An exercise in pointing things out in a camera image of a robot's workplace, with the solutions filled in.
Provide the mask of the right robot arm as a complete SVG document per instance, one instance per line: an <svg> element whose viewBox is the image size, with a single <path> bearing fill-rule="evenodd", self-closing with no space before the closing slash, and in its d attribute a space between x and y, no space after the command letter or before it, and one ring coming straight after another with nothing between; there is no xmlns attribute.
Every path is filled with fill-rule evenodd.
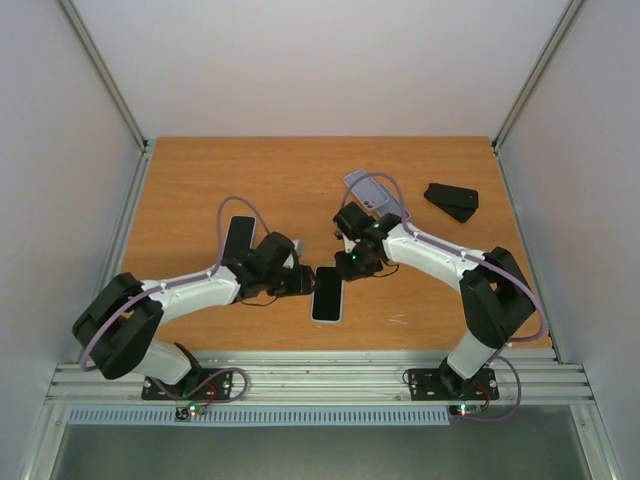
<svg viewBox="0 0 640 480"><path fill-rule="evenodd" d="M374 218L356 203L333 217L344 249L334 255L345 281L368 278L387 263L409 266L461 295L466 332L438 367L436 384L449 398L473 389L477 374L539 309L518 263L506 249L467 249L429 235L406 218Z"/></svg>

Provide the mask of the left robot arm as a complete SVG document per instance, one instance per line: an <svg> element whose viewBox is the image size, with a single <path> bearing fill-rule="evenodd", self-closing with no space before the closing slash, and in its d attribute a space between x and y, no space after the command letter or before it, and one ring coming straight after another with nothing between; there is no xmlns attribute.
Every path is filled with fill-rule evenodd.
<svg viewBox="0 0 640 480"><path fill-rule="evenodd" d="M211 307L229 306L260 294L273 298L310 295L313 269L300 261L299 243L271 232L255 248L224 256L213 266L165 280L115 276L76 320L79 364L107 380L129 373L154 378L179 398L201 386L199 367L187 350L156 337L160 326Z"/></svg>

